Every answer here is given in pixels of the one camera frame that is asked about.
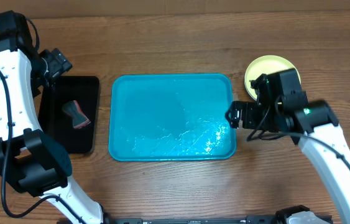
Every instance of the yellow plate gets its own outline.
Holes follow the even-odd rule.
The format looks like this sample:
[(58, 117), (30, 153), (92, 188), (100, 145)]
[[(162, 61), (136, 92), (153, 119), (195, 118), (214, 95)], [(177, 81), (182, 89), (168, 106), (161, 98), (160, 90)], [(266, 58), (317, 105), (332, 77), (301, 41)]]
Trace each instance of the yellow plate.
[(265, 55), (255, 59), (251, 64), (249, 64), (244, 76), (245, 88), (249, 96), (251, 96), (254, 100), (257, 98), (255, 90), (251, 88), (250, 80), (255, 80), (261, 74), (271, 74), (290, 68), (296, 69), (290, 61), (279, 56)]

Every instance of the red and black object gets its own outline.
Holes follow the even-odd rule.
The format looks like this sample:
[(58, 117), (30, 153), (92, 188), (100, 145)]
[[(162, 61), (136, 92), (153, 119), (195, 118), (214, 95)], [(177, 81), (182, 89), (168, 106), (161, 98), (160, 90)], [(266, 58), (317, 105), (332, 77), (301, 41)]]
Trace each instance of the red and black object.
[(99, 98), (97, 77), (59, 77), (42, 92), (38, 116), (42, 130), (69, 154), (92, 153)]
[(90, 124), (90, 120), (82, 112), (81, 107), (76, 100), (65, 103), (62, 109), (65, 114), (72, 118), (74, 129), (80, 129)]

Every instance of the green light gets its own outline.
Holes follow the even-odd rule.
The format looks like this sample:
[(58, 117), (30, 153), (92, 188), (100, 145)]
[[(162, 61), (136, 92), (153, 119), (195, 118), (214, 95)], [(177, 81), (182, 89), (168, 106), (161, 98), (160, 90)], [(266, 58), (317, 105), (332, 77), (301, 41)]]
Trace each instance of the green light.
[(303, 109), (303, 112), (305, 112), (305, 115), (308, 115), (308, 114), (310, 114), (310, 109), (309, 108), (305, 108), (305, 109)]

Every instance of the table surface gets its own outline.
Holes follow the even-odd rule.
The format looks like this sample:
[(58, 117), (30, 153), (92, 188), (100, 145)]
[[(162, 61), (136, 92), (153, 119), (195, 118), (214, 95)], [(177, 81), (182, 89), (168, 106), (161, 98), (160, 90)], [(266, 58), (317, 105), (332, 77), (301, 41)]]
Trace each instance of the table surface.
[[(117, 162), (109, 155), (111, 86), (123, 74), (223, 73), (234, 97), (247, 66), (262, 55), (289, 59), (310, 100), (325, 99), (350, 147), (350, 11), (91, 17), (34, 21), (41, 49), (59, 48), (73, 64), (66, 75), (94, 75), (101, 82), (94, 153), (72, 155), (73, 176), (114, 217), (214, 218), (271, 214), (303, 204), (317, 214), (339, 215), (309, 160), (289, 138), (246, 143), (225, 161)], [(36, 202), (7, 188), (9, 208)], [(21, 220), (55, 223), (63, 216), (49, 203)]]

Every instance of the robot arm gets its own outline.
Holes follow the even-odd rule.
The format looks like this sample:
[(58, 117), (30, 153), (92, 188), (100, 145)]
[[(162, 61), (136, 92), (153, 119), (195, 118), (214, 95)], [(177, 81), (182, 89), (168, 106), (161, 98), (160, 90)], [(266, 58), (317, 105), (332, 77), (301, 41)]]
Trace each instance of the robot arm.
[[(238, 128), (242, 121), (242, 127), (254, 133), (281, 131), (277, 138), (291, 136), (317, 170), (342, 221), (350, 223), (350, 150), (331, 108), (324, 101), (308, 102), (295, 69), (262, 74), (251, 86), (257, 102), (234, 101), (226, 113), (230, 126)], [(276, 139), (262, 134), (258, 138)]]
[[(315, 127), (309, 136), (332, 146), (350, 164), (350, 149), (340, 125), (324, 124)], [(312, 139), (301, 138), (298, 145), (320, 175), (343, 223), (350, 223), (350, 170), (333, 152)]]
[[(6, 181), (13, 189), (33, 197), (49, 197), (47, 201), (72, 223), (108, 223), (101, 205), (90, 199), (71, 176), (66, 150), (43, 133), (35, 113), (33, 99), (37, 88), (50, 88), (71, 67), (58, 49), (37, 53), (23, 15), (13, 11), (0, 14), (0, 71), (9, 90), (13, 123), (11, 151), (5, 152), (9, 126), (0, 77), (0, 175), (4, 155), (11, 153)], [(28, 149), (30, 155), (16, 158), (23, 149)]]

